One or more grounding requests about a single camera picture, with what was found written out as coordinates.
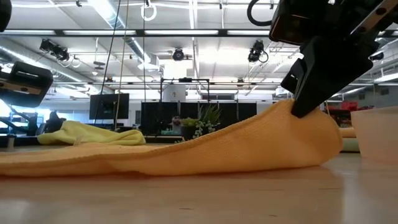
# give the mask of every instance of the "potted plant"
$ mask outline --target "potted plant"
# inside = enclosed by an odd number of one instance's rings
[[[221,110],[217,105],[210,105],[206,110],[203,107],[200,108],[200,118],[202,124],[202,135],[212,133],[217,130],[220,124]]]
[[[181,124],[181,136],[183,137],[183,140],[188,141],[193,139],[196,134],[196,130],[198,130],[197,126],[199,124],[199,120],[185,118],[181,119]]]

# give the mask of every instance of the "table surface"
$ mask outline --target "table surface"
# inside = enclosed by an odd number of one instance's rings
[[[397,223],[398,166],[340,154],[239,174],[0,177],[0,223]]]

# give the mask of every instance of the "black partition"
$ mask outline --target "black partition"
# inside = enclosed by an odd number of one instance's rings
[[[174,116],[178,116],[178,103],[142,102],[141,130],[144,134],[158,134],[169,128]]]
[[[197,119],[198,114],[198,103],[181,103],[180,104],[180,117],[181,118],[195,118]]]
[[[251,118],[257,114],[257,103],[239,103],[238,106],[239,121]]]
[[[231,124],[238,122],[236,103],[220,103],[220,128],[228,127]]]

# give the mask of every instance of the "monitor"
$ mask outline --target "monitor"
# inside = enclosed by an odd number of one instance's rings
[[[90,96],[90,119],[114,119],[119,94]],[[120,94],[118,119],[129,119],[129,94]]]

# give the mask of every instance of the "yellow cloth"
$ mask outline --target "yellow cloth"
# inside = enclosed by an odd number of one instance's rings
[[[0,175],[58,176],[138,171],[150,175],[245,172],[316,166],[343,147],[338,126],[320,110],[298,119],[293,101],[198,139],[171,146],[87,143],[0,154]]]
[[[350,128],[340,128],[340,133],[343,138],[356,138],[355,129]]]
[[[77,121],[65,121],[59,131],[41,134],[37,137],[40,144],[51,145],[59,142],[68,144],[83,142],[106,142],[123,146],[135,146],[145,144],[145,138],[140,131],[130,130],[123,133],[115,133]]]

